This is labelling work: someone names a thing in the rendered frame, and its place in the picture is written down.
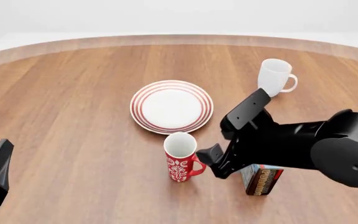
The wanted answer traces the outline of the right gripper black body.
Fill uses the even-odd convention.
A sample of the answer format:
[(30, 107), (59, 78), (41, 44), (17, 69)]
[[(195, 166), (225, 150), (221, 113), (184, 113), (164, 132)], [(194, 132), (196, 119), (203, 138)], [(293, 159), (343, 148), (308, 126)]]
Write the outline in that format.
[(240, 162), (239, 152), (240, 145), (241, 142), (236, 136), (230, 141), (225, 152), (223, 152), (219, 143), (211, 148), (211, 170), (215, 177), (226, 179), (242, 168), (243, 162)]

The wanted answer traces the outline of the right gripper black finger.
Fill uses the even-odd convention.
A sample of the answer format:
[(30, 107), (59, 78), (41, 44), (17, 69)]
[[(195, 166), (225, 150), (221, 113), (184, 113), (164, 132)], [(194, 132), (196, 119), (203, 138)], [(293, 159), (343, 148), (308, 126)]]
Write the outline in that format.
[(219, 161), (223, 156), (223, 150), (221, 149), (220, 144), (216, 143), (213, 147), (208, 149), (200, 149), (196, 152), (196, 156), (200, 162), (211, 167), (219, 164)]

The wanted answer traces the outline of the red patterned mug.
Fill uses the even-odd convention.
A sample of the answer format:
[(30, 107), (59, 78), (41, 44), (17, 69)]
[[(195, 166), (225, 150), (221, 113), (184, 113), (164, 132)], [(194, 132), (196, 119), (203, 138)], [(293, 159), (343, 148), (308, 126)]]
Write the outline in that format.
[(191, 177), (201, 175), (206, 164), (196, 156), (196, 139), (188, 133), (176, 132), (164, 140), (169, 177), (175, 182), (186, 182)]

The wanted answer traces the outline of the white plate with red rings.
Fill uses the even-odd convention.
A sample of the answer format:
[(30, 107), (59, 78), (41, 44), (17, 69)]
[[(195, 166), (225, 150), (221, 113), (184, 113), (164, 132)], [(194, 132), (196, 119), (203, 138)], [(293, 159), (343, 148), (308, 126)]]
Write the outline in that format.
[(153, 133), (193, 132), (212, 117), (214, 103), (201, 87), (181, 80), (162, 80), (142, 87), (129, 104), (132, 119)]

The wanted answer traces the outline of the white mug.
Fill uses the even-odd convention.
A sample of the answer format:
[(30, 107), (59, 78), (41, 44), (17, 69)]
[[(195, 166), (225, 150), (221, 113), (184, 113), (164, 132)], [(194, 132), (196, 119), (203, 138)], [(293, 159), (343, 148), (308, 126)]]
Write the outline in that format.
[[(273, 98), (279, 93), (290, 93), (296, 89), (298, 78), (291, 73), (292, 66), (284, 60), (268, 58), (262, 61), (258, 79), (258, 88), (263, 89), (269, 97)], [(294, 84), (289, 89), (284, 89), (289, 78), (294, 80)]]

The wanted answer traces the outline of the chocolate pudding box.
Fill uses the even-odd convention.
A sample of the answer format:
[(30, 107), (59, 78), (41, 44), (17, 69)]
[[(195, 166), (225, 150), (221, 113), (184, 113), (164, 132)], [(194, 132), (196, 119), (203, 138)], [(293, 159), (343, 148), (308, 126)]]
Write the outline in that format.
[(277, 166), (251, 164), (241, 169), (241, 177), (247, 195), (268, 195), (284, 169)]

